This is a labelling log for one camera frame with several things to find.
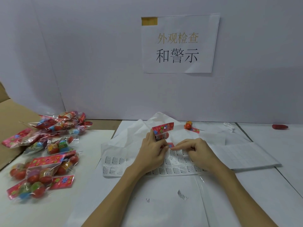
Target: paper sign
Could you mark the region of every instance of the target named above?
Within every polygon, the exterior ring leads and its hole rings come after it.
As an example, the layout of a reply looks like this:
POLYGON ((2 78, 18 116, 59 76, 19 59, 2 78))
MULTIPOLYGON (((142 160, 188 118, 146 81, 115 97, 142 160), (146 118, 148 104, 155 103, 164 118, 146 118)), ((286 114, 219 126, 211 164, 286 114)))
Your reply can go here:
POLYGON ((219 14, 158 17, 141 26, 144 73, 210 73, 219 14))

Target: forearm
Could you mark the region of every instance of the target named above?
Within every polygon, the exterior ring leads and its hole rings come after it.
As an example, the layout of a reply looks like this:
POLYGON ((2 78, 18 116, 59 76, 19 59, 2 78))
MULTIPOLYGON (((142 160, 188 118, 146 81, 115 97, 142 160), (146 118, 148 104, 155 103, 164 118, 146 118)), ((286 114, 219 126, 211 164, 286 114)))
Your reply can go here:
POLYGON ((128 167, 119 182, 82 225, 120 226, 131 193, 142 177, 134 166, 128 167))
POLYGON ((244 189, 232 170, 224 164, 218 164, 214 175, 224 188, 243 227, 277 226, 244 189))

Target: yellow tape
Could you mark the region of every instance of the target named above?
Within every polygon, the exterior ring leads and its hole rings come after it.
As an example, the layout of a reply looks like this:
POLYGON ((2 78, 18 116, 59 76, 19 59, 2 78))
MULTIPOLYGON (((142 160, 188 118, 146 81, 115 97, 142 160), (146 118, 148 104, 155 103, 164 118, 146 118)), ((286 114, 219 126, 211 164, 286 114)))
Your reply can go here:
POLYGON ((157 17, 142 17, 141 20, 142 20, 142 26, 158 25, 157 17))

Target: hand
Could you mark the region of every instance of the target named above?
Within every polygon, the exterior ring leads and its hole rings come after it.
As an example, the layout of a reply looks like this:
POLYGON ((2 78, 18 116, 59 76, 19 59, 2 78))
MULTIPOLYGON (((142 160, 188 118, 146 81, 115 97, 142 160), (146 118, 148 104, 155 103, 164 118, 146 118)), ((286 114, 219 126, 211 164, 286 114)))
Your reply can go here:
POLYGON ((185 139, 171 148, 171 150, 181 149, 186 150, 191 160, 204 170, 213 172, 216 166, 222 164, 206 141, 201 138, 185 139))
POLYGON ((159 167, 169 146, 165 139, 156 142, 154 131, 151 129, 142 141, 139 153, 132 164, 142 175, 159 167))

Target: white backdrop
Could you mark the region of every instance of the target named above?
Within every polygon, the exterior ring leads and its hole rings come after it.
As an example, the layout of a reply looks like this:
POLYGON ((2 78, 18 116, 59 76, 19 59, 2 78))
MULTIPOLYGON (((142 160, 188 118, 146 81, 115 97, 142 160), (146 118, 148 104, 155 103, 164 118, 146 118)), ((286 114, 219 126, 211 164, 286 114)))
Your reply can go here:
POLYGON ((31 0, 0 0, 0 81, 37 113, 64 111, 31 0))
POLYGON ((303 123, 302 0, 33 0, 66 109, 303 123), (141 17, 220 13, 212 73, 143 74, 141 17))

